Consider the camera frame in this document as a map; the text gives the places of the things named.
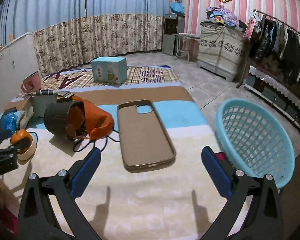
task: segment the orange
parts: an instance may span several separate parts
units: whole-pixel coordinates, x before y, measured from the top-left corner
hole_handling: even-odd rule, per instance
[[[28,137],[30,139],[30,144],[29,144],[29,147],[26,147],[26,149],[19,152],[19,154],[25,153],[30,148],[30,145],[32,144],[32,141],[33,141],[33,137],[25,129],[21,129],[21,130],[16,131],[10,139],[10,143],[14,144],[17,141],[20,141],[21,139],[23,139],[24,137]]]

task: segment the phone case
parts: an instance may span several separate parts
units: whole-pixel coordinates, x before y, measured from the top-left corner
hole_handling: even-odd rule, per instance
[[[149,113],[138,113],[138,106],[149,106]],[[118,105],[120,146],[127,169],[153,167],[175,159],[176,150],[149,100]]]

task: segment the metal rod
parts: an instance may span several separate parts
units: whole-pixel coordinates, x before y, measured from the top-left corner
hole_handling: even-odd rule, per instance
[[[277,21],[283,23],[284,25],[286,25],[287,27],[289,27],[289,28],[292,29],[293,31],[299,33],[299,35],[300,35],[300,32],[299,32],[299,31],[297,31],[295,28],[291,27],[291,26],[288,25],[287,23],[285,23],[285,22],[279,20],[278,18],[273,17],[273,16],[271,16],[271,15],[269,15],[269,14],[267,14],[267,13],[264,13],[264,12],[262,12],[262,11],[259,11],[259,10],[256,10],[256,11],[257,11],[258,13],[261,13],[261,14],[263,14],[263,15],[265,15],[265,16],[268,16],[268,17],[270,17],[270,18],[272,18],[272,19],[275,19],[275,20],[277,20]]]

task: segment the laundry basket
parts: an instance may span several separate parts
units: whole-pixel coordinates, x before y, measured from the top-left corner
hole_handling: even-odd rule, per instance
[[[216,118],[216,137],[229,161],[247,175],[269,173],[278,189],[291,179],[295,155],[291,141],[276,118],[248,100],[223,102]]]

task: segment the dresser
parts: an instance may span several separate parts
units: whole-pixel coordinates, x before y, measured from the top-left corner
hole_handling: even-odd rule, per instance
[[[25,33],[0,50],[0,113],[19,93],[22,81],[39,66],[32,33]]]

